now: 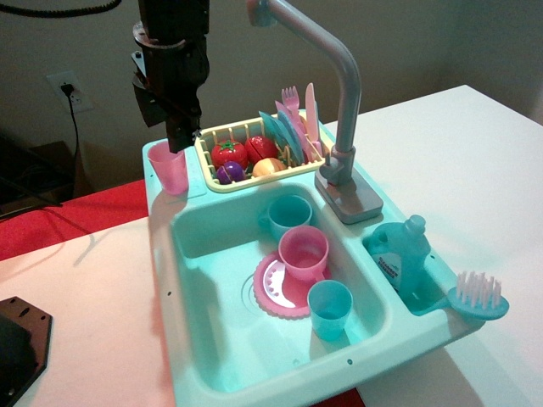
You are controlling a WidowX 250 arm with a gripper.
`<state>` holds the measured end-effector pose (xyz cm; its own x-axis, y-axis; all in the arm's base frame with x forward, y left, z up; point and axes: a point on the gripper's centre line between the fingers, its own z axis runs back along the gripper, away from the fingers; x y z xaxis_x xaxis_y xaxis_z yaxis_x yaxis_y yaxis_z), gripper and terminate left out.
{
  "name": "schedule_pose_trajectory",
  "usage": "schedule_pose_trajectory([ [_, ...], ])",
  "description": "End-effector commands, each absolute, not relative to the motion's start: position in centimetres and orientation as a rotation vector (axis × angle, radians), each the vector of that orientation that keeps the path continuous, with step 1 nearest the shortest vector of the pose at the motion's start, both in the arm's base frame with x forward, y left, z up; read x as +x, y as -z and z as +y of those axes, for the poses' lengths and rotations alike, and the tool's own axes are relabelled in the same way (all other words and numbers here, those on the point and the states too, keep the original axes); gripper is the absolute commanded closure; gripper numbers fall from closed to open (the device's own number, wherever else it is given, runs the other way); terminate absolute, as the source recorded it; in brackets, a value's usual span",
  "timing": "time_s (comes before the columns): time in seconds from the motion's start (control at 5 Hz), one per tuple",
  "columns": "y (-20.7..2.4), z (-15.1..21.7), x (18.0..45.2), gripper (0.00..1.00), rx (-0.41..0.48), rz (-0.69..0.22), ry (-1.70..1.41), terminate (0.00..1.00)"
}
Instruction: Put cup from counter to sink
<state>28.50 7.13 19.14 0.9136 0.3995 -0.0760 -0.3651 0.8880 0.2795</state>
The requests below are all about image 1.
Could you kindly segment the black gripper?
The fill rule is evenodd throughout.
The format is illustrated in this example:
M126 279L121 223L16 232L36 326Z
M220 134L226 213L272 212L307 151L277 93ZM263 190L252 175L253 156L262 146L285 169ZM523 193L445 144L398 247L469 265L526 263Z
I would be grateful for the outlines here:
M172 44L148 35L143 22L132 28L139 50L132 80L140 112L147 126L165 121L171 153L194 145L201 131L202 110L197 92L210 72L206 35L180 36Z

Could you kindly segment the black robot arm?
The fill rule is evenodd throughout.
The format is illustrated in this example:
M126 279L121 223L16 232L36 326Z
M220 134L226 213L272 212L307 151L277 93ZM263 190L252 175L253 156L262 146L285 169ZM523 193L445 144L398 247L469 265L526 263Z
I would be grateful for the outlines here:
M132 33L140 47L132 79L145 124L165 124L169 150L194 144L202 110L197 96L210 73L208 1L140 1Z

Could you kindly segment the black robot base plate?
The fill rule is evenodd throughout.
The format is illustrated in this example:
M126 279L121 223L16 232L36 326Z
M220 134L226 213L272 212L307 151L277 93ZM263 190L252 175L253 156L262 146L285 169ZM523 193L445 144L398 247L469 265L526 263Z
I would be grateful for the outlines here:
M53 317L13 296L1 301L1 405L13 406L46 370Z

